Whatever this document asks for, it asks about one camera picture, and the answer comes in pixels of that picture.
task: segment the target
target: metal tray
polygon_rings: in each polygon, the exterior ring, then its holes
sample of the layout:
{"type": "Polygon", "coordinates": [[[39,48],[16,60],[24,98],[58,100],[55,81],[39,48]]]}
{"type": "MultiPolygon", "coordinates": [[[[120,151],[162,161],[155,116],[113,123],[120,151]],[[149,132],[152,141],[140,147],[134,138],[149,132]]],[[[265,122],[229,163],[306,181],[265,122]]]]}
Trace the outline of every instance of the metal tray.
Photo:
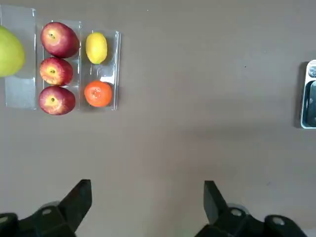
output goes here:
{"type": "Polygon", "coordinates": [[[76,106],[75,109],[80,109],[80,104],[81,104],[81,92],[80,92],[80,85],[81,85],[81,44],[82,44],[82,36],[81,36],[81,30],[82,30],[82,24],[80,21],[67,21],[67,20],[51,20],[51,21],[42,21],[42,22],[38,22],[37,24],[37,46],[38,46],[38,50],[37,50],[37,64],[38,64],[38,71],[37,71],[37,78],[38,78],[38,94],[46,87],[51,86],[50,84],[48,84],[47,82],[45,82],[41,76],[40,76],[40,64],[41,62],[45,59],[45,58],[49,58],[51,57],[51,55],[45,50],[45,48],[43,47],[41,40],[40,40],[40,33],[43,29],[43,27],[49,23],[49,22],[61,22],[63,24],[65,24],[66,26],[70,27],[71,29],[74,30],[74,32],[76,33],[79,41],[80,41],[80,45],[79,45],[79,50],[77,52],[76,55],[70,57],[70,58],[65,58],[66,61],[68,61],[72,67],[73,67],[73,71],[74,71],[74,75],[73,75],[73,79],[71,80],[71,82],[68,85],[63,86],[63,88],[68,89],[69,91],[71,91],[76,98],[76,106]]]}
{"type": "Polygon", "coordinates": [[[304,129],[316,129],[316,60],[306,67],[300,125],[304,129]]]}

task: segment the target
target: yellow lemon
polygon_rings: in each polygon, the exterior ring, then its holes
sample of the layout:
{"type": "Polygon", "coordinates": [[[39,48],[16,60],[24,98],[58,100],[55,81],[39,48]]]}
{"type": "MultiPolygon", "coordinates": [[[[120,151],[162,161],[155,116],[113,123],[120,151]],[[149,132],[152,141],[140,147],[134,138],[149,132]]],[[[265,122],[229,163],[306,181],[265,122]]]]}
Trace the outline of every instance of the yellow lemon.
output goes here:
{"type": "Polygon", "coordinates": [[[100,32],[89,34],[85,42],[85,51],[91,63],[102,63],[108,55],[108,44],[104,35],[100,32]]]}

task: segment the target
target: green pear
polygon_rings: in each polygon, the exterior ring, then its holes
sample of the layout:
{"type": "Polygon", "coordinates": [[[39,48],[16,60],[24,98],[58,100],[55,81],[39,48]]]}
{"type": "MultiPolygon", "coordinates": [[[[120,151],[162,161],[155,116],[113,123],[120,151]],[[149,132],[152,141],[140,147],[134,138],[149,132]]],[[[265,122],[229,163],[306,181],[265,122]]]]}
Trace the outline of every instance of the green pear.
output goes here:
{"type": "Polygon", "coordinates": [[[20,40],[0,26],[0,77],[17,73],[25,63],[25,51],[20,40]]]}

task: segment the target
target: lemon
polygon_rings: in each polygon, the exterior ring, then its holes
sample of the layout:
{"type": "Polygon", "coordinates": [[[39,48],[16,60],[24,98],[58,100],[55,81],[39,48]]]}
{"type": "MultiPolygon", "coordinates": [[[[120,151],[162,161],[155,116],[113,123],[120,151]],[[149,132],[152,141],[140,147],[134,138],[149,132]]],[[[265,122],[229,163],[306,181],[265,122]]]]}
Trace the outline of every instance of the lemon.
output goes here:
{"type": "Polygon", "coordinates": [[[108,44],[104,35],[100,32],[89,34],[85,42],[85,52],[91,63],[102,63],[108,55],[108,44]]]}
{"type": "Polygon", "coordinates": [[[25,51],[20,40],[0,26],[0,77],[17,73],[25,63],[25,51]]]}

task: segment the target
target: orange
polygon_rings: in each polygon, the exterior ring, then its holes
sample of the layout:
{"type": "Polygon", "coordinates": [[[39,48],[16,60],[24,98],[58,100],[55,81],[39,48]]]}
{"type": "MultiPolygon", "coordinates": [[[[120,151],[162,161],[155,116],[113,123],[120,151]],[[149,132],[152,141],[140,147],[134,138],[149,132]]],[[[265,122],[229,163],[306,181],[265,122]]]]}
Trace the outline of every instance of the orange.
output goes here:
{"type": "Polygon", "coordinates": [[[85,87],[84,96],[94,107],[107,106],[112,100],[112,88],[106,82],[95,80],[85,87]]]}

